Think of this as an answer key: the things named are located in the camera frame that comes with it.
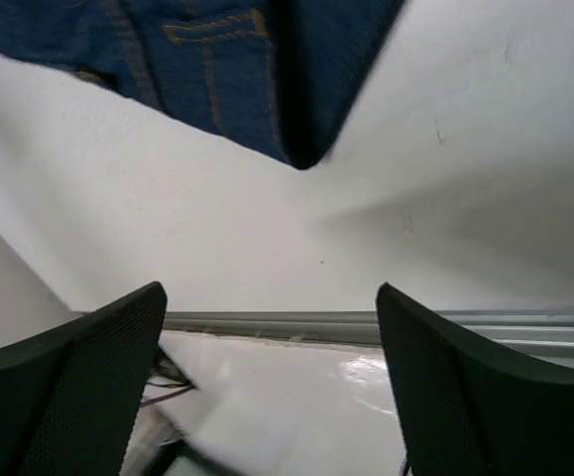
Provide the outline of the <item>aluminium front rail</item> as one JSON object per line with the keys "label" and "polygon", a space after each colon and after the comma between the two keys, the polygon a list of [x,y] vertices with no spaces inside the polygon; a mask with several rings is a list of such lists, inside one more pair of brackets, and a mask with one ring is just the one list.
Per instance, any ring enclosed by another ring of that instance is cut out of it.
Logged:
{"label": "aluminium front rail", "polygon": [[305,343],[389,348],[393,332],[411,342],[454,337],[465,327],[520,353],[574,368],[574,310],[169,311],[164,329]]}

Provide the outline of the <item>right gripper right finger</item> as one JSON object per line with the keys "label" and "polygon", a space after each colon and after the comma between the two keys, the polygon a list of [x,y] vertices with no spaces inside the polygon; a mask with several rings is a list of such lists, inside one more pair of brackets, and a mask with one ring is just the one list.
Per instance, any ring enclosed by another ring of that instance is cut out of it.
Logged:
{"label": "right gripper right finger", "polygon": [[[434,312],[390,284],[376,310]],[[411,475],[574,475],[574,368],[462,327],[384,348]]]}

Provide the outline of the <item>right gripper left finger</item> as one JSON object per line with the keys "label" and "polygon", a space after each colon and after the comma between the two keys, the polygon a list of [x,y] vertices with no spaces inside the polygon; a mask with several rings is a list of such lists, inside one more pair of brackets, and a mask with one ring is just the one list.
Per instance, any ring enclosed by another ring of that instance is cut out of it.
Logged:
{"label": "right gripper left finger", "polygon": [[0,348],[0,475],[117,475],[167,307],[158,282]]}

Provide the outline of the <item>dark blue denim trousers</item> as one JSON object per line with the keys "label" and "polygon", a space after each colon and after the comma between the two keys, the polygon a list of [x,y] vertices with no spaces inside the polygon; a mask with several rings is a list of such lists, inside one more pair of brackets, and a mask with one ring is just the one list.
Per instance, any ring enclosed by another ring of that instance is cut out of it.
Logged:
{"label": "dark blue denim trousers", "polygon": [[307,170],[336,142],[401,10],[385,0],[0,0],[0,55]]}

